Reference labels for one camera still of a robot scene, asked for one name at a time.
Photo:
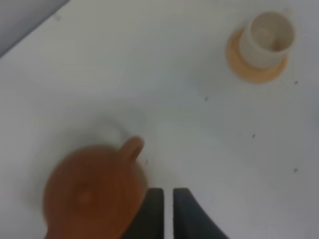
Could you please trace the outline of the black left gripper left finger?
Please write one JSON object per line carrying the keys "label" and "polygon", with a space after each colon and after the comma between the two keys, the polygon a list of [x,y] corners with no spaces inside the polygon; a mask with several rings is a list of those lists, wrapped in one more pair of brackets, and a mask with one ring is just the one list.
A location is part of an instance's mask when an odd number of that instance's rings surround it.
{"label": "black left gripper left finger", "polygon": [[145,199],[123,239],[164,238],[164,192],[161,188],[148,189]]}

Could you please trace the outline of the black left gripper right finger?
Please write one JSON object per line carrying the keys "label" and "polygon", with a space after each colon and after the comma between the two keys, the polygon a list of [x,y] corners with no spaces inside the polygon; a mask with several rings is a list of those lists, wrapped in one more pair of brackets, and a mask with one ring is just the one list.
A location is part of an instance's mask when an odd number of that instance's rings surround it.
{"label": "black left gripper right finger", "polygon": [[227,239],[187,188],[173,190],[173,235],[175,239]]}

